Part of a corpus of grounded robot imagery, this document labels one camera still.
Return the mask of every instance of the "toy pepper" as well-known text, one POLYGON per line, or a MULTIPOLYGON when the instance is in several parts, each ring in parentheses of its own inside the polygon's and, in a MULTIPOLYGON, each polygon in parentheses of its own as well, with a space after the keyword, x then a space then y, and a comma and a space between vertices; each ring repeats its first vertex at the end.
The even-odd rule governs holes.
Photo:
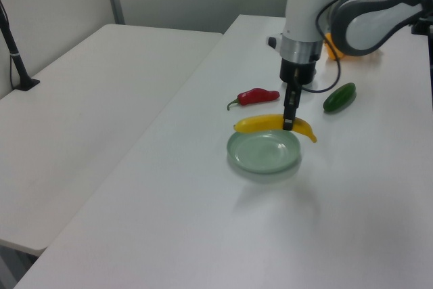
POLYGON ((231 104, 240 104, 242 106, 255 103, 274 101, 279 97, 278 91, 267 91, 266 89, 253 88, 250 91, 240 93, 237 99, 227 105, 227 111, 230 110, 231 104))

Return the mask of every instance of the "banana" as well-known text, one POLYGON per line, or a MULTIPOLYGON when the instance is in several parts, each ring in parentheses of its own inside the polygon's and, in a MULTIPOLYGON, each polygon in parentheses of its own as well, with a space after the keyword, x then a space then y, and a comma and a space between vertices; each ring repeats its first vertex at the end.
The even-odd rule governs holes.
MULTIPOLYGON (((266 114, 244 118, 235 124, 234 129, 241 133, 251 133, 266 130, 282 130, 284 118, 282 114, 266 114)), ((301 118, 295 118, 293 132, 306 135, 312 142, 317 142, 317 138, 311 126, 301 118)))

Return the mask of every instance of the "orange object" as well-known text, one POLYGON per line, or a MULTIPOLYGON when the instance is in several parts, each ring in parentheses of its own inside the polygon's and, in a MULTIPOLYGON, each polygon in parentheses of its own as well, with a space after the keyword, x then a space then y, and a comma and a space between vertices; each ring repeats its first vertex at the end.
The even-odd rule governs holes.
MULTIPOLYGON (((338 57, 339 57, 340 59, 343 58, 345 55, 344 55, 344 53, 342 53, 341 51, 339 51, 339 50, 337 49, 337 47, 334 45, 334 42, 332 42, 331 33, 326 33, 325 36, 326 36, 326 38, 328 39, 328 41, 331 42, 331 44, 334 46, 334 49, 336 50, 336 53, 337 53, 338 57)), ((336 57, 335 57, 335 55, 332 53, 331 48, 329 47, 329 45, 328 45, 326 42, 325 42, 325 46, 326 46, 326 49, 327 49, 327 54, 328 54, 328 56, 329 56, 332 60, 335 60, 336 57)))

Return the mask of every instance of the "plastic toy vegetable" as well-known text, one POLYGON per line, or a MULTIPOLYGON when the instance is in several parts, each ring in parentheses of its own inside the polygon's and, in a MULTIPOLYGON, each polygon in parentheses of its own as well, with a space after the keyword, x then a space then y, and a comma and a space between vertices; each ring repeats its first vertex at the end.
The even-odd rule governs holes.
POLYGON ((325 112, 333 112, 346 105, 355 96, 357 88, 354 83, 341 86, 334 91, 323 103, 325 112))
MULTIPOLYGON (((244 118, 235 124, 234 128, 237 132, 251 133, 267 130, 282 130, 284 117, 282 114, 265 114, 244 118)), ((317 142, 317 138, 311 129, 311 126, 300 118, 295 118, 292 127, 293 132, 306 135, 312 142, 317 142)))
POLYGON ((255 103, 274 101, 279 97, 278 91, 267 91, 266 89, 253 88, 245 93, 240 93, 237 99, 227 105, 227 111, 230 110, 231 104, 240 104, 242 106, 255 103))

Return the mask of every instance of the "black cable stand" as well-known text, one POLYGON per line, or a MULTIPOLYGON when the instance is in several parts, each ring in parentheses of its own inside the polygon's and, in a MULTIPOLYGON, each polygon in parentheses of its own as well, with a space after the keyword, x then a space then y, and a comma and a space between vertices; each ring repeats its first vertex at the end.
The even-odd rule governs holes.
POLYGON ((12 32, 9 28, 9 19, 7 18, 7 14, 5 8, 3 7, 2 2, 0 1, 0 29, 3 37, 5 38, 7 48, 9 49, 10 56, 14 61, 16 70, 20 75, 20 84, 15 87, 15 89, 21 91, 28 91, 32 89, 34 86, 39 84, 39 81, 36 79, 31 79, 27 73, 26 67, 21 59, 20 52, 16 47, 14 37, 12 36, 12 32))

